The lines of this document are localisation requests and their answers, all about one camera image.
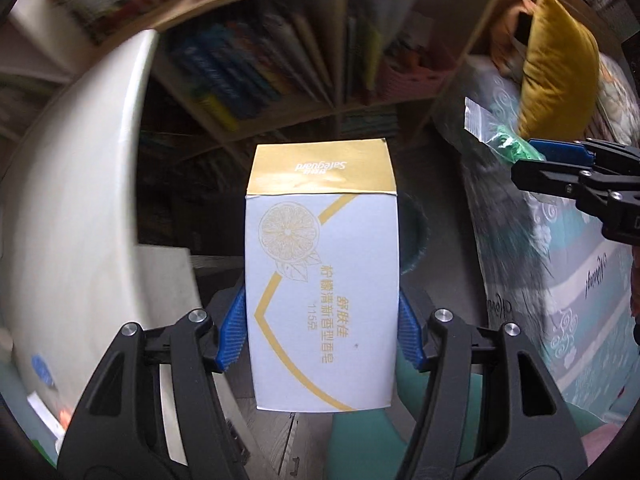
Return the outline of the bag of green clay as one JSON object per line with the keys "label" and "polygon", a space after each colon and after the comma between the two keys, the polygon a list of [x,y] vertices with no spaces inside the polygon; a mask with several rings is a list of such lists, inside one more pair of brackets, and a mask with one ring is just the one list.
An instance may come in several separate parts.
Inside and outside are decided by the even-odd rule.
{"label": "bag of green clay", "polygon": [[470,98],[464,99],[464,130],[474,141],[484,145],[492,154],[508,166],[520,160],[544,162],[546,158],[532,144],[518,136],[512,129],[499,122],[489,110]]}

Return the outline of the white gold soap box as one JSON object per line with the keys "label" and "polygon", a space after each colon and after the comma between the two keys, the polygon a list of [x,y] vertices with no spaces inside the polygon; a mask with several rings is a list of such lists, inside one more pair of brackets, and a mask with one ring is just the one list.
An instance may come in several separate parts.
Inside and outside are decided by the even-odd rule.
{"label": "white gold soap box", "polygon": [[248,351],[258,408],[392,400],[399,220],[382,139],[262,144],[245,202]]}

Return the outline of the mustard yellow pillow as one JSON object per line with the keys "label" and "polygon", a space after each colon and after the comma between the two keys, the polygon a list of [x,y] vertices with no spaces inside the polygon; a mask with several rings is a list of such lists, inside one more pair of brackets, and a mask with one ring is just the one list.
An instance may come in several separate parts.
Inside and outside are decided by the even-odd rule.
{"label": "mustard yellow pillow", "polygon": [[599,70],[592,32],[559,0],[537,0],[523,65],[518,134],[581,139],[596,108]]}

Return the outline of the wooden bookshelf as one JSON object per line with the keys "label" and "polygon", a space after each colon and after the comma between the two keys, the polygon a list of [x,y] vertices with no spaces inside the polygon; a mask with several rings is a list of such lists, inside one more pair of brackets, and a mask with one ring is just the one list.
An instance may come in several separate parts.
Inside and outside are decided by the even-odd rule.
{"label": "wooden bookshelf", "polygon": [[[169,3],[90,47],[79,28],[47,0],[17,0],[12,18],[28,36],[44,45],[70,71],[73,81],[44,108],[28,129],[1,180],[2,200],[33,200],[70,193],[99,200],[130,194],[138,128],[146,84],[165,81],[177,97],[186,96],[186,78],[171,64],[168,44],[185,32],[200,34],[206,18],[226,11],[239,16],[230,23],[231,42],[245,61],[269,58],[288,75],[306,68],[297,53],[303,45],[292,12],[300,6],[319,29],[320,51],[333,79],[329,104],[298,94],[280,99],[239,129],[226,131],[200,106],[193,113],[221,145],[343,108],[347,5],[350,0],[179,0]],[[404,0],[372,0],[397,24]],[[434,36],[455,58],[467,54],[484,28],[497,0],[414,0],[416,11],[435,22]]]}

